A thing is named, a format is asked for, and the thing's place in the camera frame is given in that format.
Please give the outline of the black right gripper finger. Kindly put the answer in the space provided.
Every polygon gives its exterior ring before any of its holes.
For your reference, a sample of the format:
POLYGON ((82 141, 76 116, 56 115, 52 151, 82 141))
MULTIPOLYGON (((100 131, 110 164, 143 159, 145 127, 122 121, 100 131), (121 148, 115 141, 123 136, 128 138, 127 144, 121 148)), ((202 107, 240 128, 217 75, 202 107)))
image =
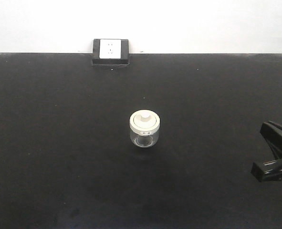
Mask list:
POLYGON ((272 150, 274 157, 282 157, 282 125, 273 121, 264 122, 260 134, 272 150))
POLYGON ((282 181, 282 159, 265 163, 253 163, 251 174, 259 182, 282 181))

